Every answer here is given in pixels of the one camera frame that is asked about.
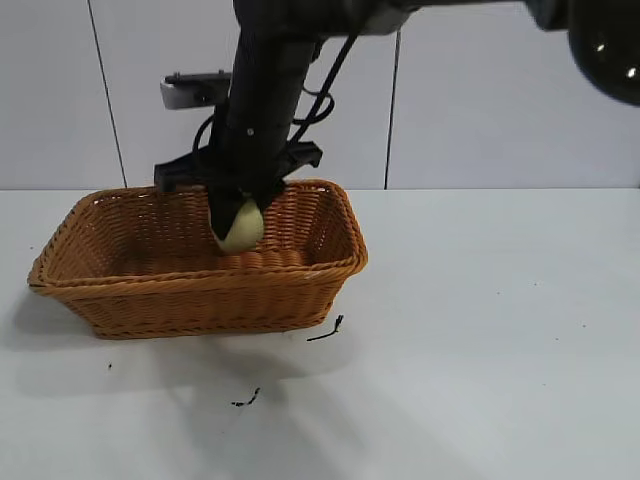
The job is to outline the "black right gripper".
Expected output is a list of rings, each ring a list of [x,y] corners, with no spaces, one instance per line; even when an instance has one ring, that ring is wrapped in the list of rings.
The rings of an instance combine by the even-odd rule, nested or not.
[[[269,207],[285,190],[284,178],[304,166],[316,168],[321,149],[313,142],[289,142],[278,128],[233,129],[219,107],[198,128],[186,154],[154,167],[154,185],[162,192],[207,190],[209,223],[225,239],[253,194],[258,207]]]

